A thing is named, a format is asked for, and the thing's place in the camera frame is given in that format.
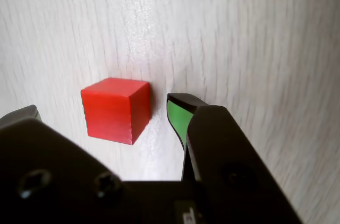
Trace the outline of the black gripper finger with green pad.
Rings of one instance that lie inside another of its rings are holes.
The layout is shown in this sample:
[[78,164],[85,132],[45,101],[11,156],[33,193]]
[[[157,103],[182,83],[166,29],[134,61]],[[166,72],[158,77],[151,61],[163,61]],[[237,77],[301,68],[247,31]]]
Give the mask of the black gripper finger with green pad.
[[139,223],[117,176],[44,124],[35,105],[1,118],[1,223]]
[[188,93],[167,95],[167,116],[202,186],[209,223],[300,223],[230,112]]

